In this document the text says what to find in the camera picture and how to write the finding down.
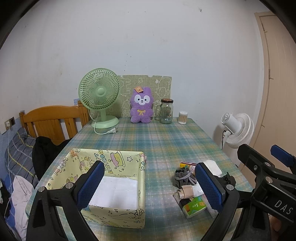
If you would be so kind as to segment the green tissue pack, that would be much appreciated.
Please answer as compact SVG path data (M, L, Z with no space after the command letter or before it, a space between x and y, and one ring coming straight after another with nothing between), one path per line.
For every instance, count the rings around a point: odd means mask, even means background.
M207 208L201 196L181 199L179 206L186 218L194 217L202 211L205 211Z

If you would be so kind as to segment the beige stockings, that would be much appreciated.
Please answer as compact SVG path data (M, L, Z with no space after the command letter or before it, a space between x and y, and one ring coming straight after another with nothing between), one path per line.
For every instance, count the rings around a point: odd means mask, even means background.
M202 195L198 185L184 185L177 191L177 197L181 199L194 198Z

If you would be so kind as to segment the yellow cartoon storage box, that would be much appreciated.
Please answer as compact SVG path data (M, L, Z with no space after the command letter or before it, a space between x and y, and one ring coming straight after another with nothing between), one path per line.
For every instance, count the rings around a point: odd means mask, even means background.
M86 208L84 218L102 225L138 228L145 225L145 165L143 152L72 149L48 180L49 190L62 188L86 173L95 161L104 177Z

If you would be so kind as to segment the clear plastic bag pack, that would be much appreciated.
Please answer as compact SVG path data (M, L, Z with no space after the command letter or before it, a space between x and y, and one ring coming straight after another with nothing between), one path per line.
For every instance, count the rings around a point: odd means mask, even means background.
M210 213L210 216L211 216L213 219L215 219L216 216L218 215L218 211L215 210L215 209L213 209L213 208L211 207L211 205L210 205L208 199L206 198L206 196L205 196L204 194L201 196L201 198L202 198L203 202L205 203L206 208L207 208L208 212Z

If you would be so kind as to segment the white clothing on bed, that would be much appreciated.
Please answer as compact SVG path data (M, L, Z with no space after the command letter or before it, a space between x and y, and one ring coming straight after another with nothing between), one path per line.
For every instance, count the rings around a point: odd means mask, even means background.
M15 209L15 228L21 240L26 240L28 220L26 206L34 191L33 185L25 178L15 175L11 200Z

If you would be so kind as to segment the yellow cartoon small box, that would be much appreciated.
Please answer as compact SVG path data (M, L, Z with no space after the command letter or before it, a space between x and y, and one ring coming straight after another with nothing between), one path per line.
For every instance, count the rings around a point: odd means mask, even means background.
M189 168L189 169L191 169L191 168L195 168L196 163L181 162L181 163L179 164L179 166L180 166L180 168L185 167L185 168Z

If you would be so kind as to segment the grey socks bundle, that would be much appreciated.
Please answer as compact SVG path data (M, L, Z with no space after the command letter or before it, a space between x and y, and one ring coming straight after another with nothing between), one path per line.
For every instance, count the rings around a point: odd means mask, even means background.
M175 187L181 189L185 185L196 185L197 179L188 167L182 167L175 170L172 182Z

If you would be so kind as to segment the white standing fan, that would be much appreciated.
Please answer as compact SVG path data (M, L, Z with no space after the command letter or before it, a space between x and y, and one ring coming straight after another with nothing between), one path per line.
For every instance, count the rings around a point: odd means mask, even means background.
M222 132L221 149L224 145L230 148L238 149L239 146L250 142L254 133L254 123L246 113L225 113L221 117L221 123L226 128Z

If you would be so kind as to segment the black clothing on bed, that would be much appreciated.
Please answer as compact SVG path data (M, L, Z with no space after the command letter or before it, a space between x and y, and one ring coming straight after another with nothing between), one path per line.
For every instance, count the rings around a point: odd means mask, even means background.
M49 166L71 139L55 145L48 137L37 137L32 151L32 163L37 179L40 181Z

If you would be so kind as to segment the blue plaid pillow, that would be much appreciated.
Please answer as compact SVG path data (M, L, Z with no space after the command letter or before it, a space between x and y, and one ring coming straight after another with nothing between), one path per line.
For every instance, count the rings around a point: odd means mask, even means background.
M32 153L36 139L25 128L20 128L5 151L6 170L13 182L15 175L21 176L36 187L39 180L34 170Z

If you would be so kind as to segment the plaid tablecloth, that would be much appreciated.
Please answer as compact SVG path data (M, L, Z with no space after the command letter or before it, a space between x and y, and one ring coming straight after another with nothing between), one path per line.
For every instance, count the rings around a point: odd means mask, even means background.
M121 118L117 132L103 136L97 135L91 125L85 125L53 161L39 181L40 186L46 185L56 166L73 148L141 151L147 156L144 228L91 223L99 240L200 240L213 218L207 211L185 218L177 205L171 179L180 162L214 160L223 173L235 178L238 190L252 189L234 163L193 120L185 125L176 120L166 125L158 121L133 124L129 118Z

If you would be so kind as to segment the beige door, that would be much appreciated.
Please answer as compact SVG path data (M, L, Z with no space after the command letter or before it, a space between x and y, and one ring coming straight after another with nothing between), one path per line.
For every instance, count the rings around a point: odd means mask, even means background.
M270 11L255 13L263 47L264 81L258 120L250 146L289 172L271 156L272 145L295 154L295 42Z

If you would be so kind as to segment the purple plush toy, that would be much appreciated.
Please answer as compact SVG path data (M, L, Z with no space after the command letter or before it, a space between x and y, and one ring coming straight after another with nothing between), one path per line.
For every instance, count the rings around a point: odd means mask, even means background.
M130 98L130 121L132 123L150 123L153 116L152 90L149 87L136 87Z

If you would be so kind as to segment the green desk fan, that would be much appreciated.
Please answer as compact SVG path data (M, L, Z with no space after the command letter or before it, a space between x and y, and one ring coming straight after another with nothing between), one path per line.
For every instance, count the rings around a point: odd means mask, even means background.
M118 76L109 69L96 68L82 78L78 88L79 100L87 108L97 135L116 133L119 119L107 115L106 110L116 103L119 94Z

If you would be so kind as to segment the wall power outlet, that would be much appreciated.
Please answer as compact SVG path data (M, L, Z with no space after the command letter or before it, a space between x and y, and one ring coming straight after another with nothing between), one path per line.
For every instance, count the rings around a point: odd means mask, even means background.
M14 118L14 117L10 118L9 120L7 120L7 121L5 122L5 126L6 126L6 128L11 128L11 127L14 126L15 124L16 124L16 122L15 122L15 118Z

